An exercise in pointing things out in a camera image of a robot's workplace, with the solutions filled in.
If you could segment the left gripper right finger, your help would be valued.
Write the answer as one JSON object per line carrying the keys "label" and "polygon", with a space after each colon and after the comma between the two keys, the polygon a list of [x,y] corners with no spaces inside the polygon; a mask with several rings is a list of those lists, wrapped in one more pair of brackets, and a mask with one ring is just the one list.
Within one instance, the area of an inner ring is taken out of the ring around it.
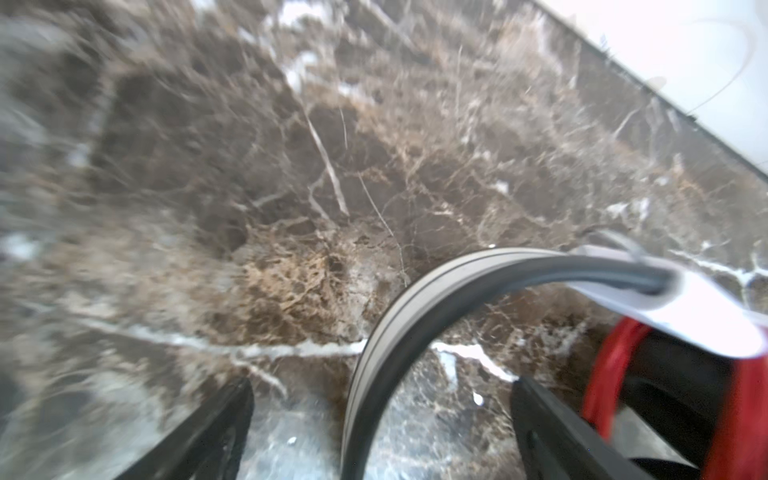
{"label": "left gripper right finger", "polygon": [[511,415],[527,479],[648,479],[578,414],[530,377],[512,386]]}

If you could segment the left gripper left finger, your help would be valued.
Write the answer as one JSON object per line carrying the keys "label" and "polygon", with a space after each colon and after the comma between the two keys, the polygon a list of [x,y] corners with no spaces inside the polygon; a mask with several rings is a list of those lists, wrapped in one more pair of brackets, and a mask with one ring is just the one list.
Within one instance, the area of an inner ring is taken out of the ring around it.
{"label": "left gripper left finger", "polygon": [[118,477],[235,479],[253,411],[251,381],[235,378]]}

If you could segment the black white headphones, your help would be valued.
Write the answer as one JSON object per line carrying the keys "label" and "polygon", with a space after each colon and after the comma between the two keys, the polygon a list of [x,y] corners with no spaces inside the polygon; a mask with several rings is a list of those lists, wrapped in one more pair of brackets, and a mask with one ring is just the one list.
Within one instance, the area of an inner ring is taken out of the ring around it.
{"label": "black white headphones", "polygon": [[475,308],[563,283],[620,315],[573,410],[648,479],[767,475],[767,318],[706,275],[607,232],[563,253],[487,249],[422,276],[373,329],[352,377],[341,475],[360,479],[387,403],[429,345]]}

